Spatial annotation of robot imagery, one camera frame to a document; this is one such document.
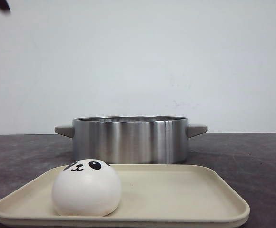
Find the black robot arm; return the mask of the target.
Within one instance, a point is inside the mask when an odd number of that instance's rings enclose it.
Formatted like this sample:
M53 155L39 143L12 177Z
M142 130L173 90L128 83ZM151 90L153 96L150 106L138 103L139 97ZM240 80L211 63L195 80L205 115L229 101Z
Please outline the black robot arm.
M3 14L10 14L10 6L6 0L0 0L0 12Z

